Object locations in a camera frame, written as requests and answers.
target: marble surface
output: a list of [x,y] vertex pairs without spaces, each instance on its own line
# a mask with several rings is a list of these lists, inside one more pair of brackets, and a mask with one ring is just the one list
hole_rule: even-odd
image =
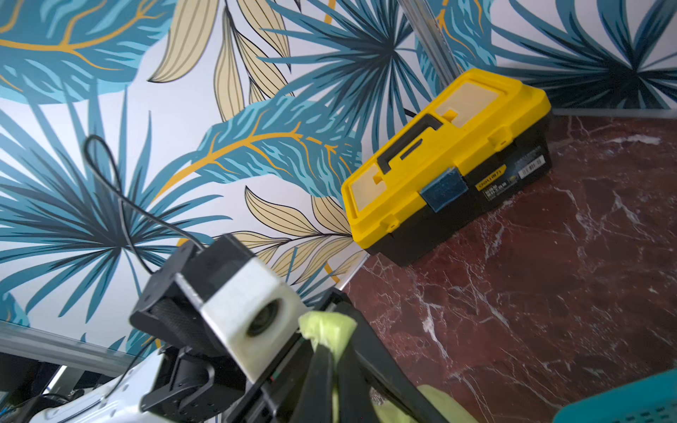
[[558,117],[548,145],[551,172],[500,209],[346,288],[409,378],[480,423],[677,367],[677,121]]

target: toolbox handle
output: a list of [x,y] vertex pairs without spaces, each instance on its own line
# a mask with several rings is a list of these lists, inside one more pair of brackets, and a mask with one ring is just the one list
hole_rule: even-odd
[[399,154],[406,146],[408,146],[412,141],[416,139],[419,135],[423,133],[428,128],[433,128],[438,130],[442,126],[442,122],[437,120],[431,114],[424,114],[421,116],[416,123],[412,125],[402,136],[393,143],[392,146],[388,147],[383,153],[376,158],[378,162],[378,167],[380,167],[381,172],[385,175],[390,171],[390,160],[394,159],[396,155]]

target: yellow toolbox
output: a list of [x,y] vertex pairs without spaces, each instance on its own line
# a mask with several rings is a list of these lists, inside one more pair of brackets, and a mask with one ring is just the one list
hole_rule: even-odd
[[551,166],[541,89],[471,69],[341,187],[353,239],[409,265]]

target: wall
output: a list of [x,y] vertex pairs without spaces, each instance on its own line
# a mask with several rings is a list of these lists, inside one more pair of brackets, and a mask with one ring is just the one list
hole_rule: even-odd
[[677,106],[677,1],[429,4],[464,70],[520,78],[545,89],[555,108]]
[[[137,204],[236,233],[311,305],[366,255],[341,183],[432,98],[395,0],[5,0],[0,58],[0,314],[132,354],[148,273],[87,134]],[[127,214],[156,269],[181,238]]]

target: wire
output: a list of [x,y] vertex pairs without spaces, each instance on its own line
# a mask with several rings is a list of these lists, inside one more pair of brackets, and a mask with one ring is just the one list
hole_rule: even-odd
[[129,366],[127,366],[127,370],[125,370],[125,373],[123,373],[122,376],[120,376],[120,378],[118,379],[118,382],[115,384],[115,386],[113,386],[113,389],[111,389],[109,393],[105,394],[103,399],[108,399],[108,397],[109,397],[113,392],[115,392],[115,390],[118,388],[118,386],[120,386],[120,383],[122,383],[123,379],[124,379],[125,376],[127,375],[127,372],[129,372],[129,370],[134,366],[134,363],[136,363],[136,360],[137,360],[139,357],[141,357],[141,354],[143,354],[144,351],[148,348],[148,345],[151,345],[153,342],[155,342],[156,339],[157,339],[157,337],[153,336],[151,339],[148,340],[148,342],[146,343],[146,345],[144,345],[144,347],[141,348],[141,350],[137,353],[137,355],[134,356],[134,358],[132,359],[132,361],[131,361],[131,363],[129,364]]
[[[115,176],[115,183],[118,186],[117,188],[115,188],[111,184],[111,182],[109,182],[109,180],[107,180],[107,178],[102,175],[101,170],[99,169],[99,166],[96,163],[94,163],[94,160],[92,160],[91,155],[89,153],[89,145],[91,144],[92,141],[97,141],[104,148],[104,151],[106,152],[106,155],[108,156],[108,159],[109,159],[109,161],[112,165],[112,168],[113,168],[113,175]],[[132,250],[132,252],[134,253],[134,255],[137,257],[137,259],[139,259],[139,261],[141,262],[141,265],[144,266],[144,269],[148,273],[153,274],[153,271],[150,270],[150,268],[148,267],[146,262],[141,258],[141,255],[139,254],[138,250],[136,249],[136,246],[134,245],[134,243],[131,240],[131,236],[129,235],[129,227],[127,227],[127,219],[125,218],[125,208],[124,208],[123,203],[127,204],[128,207],[130,207],[135,212],[141,214],[142,216],[144,216],[148,220],[151,220],[151,221],[157,223],[158,225],[162,225],[162,226],[166,227],[167,229],[171,229],[174,232],[182,235],[184,238],[187,238],[187,239],[193,241],[193,243],[195,243],[195,245],[197,245],[197,247],[200,251],[204,250],[204,246],[202,245],[202,242],[200,242],[197,238],[195,238],[195,236],[191,235],[190,233],[182,230],[181,228],[179,228],[175,225],[172,225],[171,223],[167,223],[166,221],[163,221],[162,219],[155,217],[154,215],[148,213],[147,211],[145,211],[141,207],[138,207],[134,203],[134,201],[125,197],[125,195],[123,193],[123,187],[122,187],[122,181],[121,181],[121,178],[120,178],[120,173],[118,172],[118,167],[115,163],[115,159],[113,159],[113,153],[110,151],[108,144],[106,143],[106,141],[104,141],[103,138],[101,138],[98,135],[90,135],[89,137],[87,137],[87,139],[85,140],[85,143],[83,144],[83,157],[85,159],[85,163],[87,163],[87,166],[89,166],[91,171],[94,172],[94,176],[96,176],[96,178],[101,183],[103,183],[118,198],[118,207],[119,207],[119,210],[120,210],[119,211],[120,223],[123,227],[123,233],[125,235],[125,240],[127,241],[127,244],[129,245],[129,247]]]
[[41,396],[42,397],[57,397],[57,398],[65,399],[66,401],[70,402],[70,398],[68,398],[66,395],[61,395],[61,394],[57,394],[57,393],[54,393],[54,394],[53,393],[46,393],[46,394],[42,394]]

